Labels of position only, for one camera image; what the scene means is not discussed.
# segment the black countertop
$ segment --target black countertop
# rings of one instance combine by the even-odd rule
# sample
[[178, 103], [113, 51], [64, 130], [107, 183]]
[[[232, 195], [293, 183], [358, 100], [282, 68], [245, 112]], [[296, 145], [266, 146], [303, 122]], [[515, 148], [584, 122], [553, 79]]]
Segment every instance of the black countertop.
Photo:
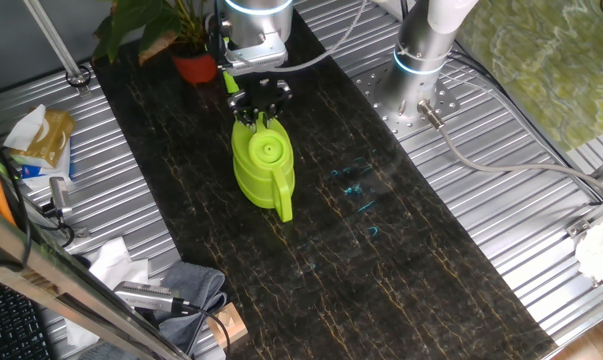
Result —
[[[291, 63], [323, 51], [295, 14]], [[136, 44], [95, 70], [184, 261], [227, 275], [239, 359], [535, 359], [555, 345], [331, 59], [282, 76], [294, 220], [232, 170], [221, 78], [192, 86]]]

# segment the metal plate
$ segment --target metal plate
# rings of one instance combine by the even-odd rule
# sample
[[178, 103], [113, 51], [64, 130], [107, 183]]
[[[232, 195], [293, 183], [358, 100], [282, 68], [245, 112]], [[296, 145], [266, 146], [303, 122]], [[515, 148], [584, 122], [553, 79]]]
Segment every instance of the metal plate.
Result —
[[[351, 11], [322, 15], [334, 2], [296, 2], [325, 48], [343, 36], [354, 16]], [[357, 3], [348, 6], [356, 8]], [[366, 7], [362, 19], [368, 14], [367, 21], [352, 31], [364, 35], [349, 38], [333, 54], [355, 82], [391, 60], [400, 22], [380, 9], [376, 4]], [[539, 139], [512, 104], [496, 97], [496, 89], [473, 70], [449, 62], [440, 80], [460, 104], [459, 112], [446, 118], [446, 126], [466, 156], [498, 165], [557, 162], [559, 150]], [[558, 345], [603, 320], [603, 286], [593, 287], [578, 272], [575, 244], [565, 231], [592, 210], [591, 198], [571, 178], [548, 171], [476, 172], [461, 166], [429, 125], [413, 124], [402, 134], [396, 135], [421, 174]], [[603, 163], [603, 136], [597, 141], [578, 149], [582, 156], [576, 162], [590, 164], [582, 166], [586, 172]]]
[[[363, 95], [365, 95], [377, 114], [379, 114], [379, 117], [386, 122], [394, 136], [396, 136], [397, 139], [403, 139], [406, 136], [431, 125], [426, 120], [425, 116], [399, 116], [396, 111], [389, 111], [388, 109], [379, 106], [375, 89], [377, 83], [383, 75], [385, 75], [389, 66], [391, 66], [390, 63], [377, 66], [353, 77], [352, 80]], [[433, 108], [444, 120], [459, 110], [459, 102], [450, 94], [450, 91], [443, 85], [441, 80], [437, 80], [435, 95], [436, 100], [434, 101]]]
[[[75, 173], [68, 184], [73, 214], [66, 221], [88, 233], [66, 249], [90, 254], [121, 236], [133, 260], [149, 260], [150, 278], [158, 281], [180, 260], [179, 252], [95, 76], [90, 89], [91, 95], [80, 97], [62, 72], [1, 93], [0, 143], [31, 107], [68, 111], [76, 127], [70, 143]], [[23, 190], [36, 204], [50, 201], [47, 187]], [[82, 349], [67, 344], [63, 318], [48, 309], [42, 315], [59, 359], [77, 356]]]

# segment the blue light ring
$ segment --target blue light ring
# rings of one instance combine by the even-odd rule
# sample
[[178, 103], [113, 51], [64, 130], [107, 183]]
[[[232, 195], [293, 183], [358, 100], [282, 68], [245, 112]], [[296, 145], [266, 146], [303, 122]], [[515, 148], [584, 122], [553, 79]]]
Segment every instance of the blue light ring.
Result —
[[396, 49], [394, 50], [393, 54], [394, 54], [394, 61], [397, 62], [397, 65], [399, 65], [399, 67], [401, 69], [403, 69], [403, 70], [405, 70], [407, 72], [416, 74], [416, 75], [430, 75], [430, 74], [437, 73], [437, 72], [441, 71], [441, 69], [443, 69], [443, 65], [445, 65], [445, 63], [443, 63], [443, 64], [441, 64], [441, 66], [439, 66], [439, 68], [434, 69], [434, 70], [425, 70], [425, 71], [414, 70], [414, 69], [411, 69], [411, 68], [407, 67], [405, 64], [403, 64], [401, 62], [401, 60], [399, 60], [399, 57], [397, 56], [397, 50]]
[[225, 2], [231, 8], [233, 8], [234, 10], [236, 10], [238, 12], [248, 14], [248, 15], [255, 15], [255, 16], [273, 15], [273, 14], [278, 13], [279, 11], [282, 11], [283, 9], [287, 8], [290, 4], [292, 4], [292, 0], [288, 0], [285, 2], [285, 4], [279, 5], [277, 7], [271, 8], [271, 9], [248, 9], [248, 8], [244, 8], [241, 5], [237, 5], [237, 4], [233, 3], [231, 0], [225, 0]]

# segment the keyboard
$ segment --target keyboard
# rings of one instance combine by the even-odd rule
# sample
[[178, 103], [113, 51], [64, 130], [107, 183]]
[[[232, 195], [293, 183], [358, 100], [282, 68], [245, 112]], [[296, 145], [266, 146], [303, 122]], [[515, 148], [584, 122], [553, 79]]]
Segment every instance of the keyboard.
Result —
[[0, 360], [53, 359], [38, 305], [0, 283]]

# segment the green watering can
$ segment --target green watering can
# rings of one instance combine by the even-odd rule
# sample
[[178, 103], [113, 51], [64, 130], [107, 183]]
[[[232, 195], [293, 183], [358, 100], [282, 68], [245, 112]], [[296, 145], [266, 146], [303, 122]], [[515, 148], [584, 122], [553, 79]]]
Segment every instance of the green watering can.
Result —
[[292, 220], [294, 156], [281, 123], [270, 119], [266, 128], [261, 113], [253, 132], [235, 121], [232, 152], [234, 176], [245, 196], [256, 206], [276, 209], [281, 221]]

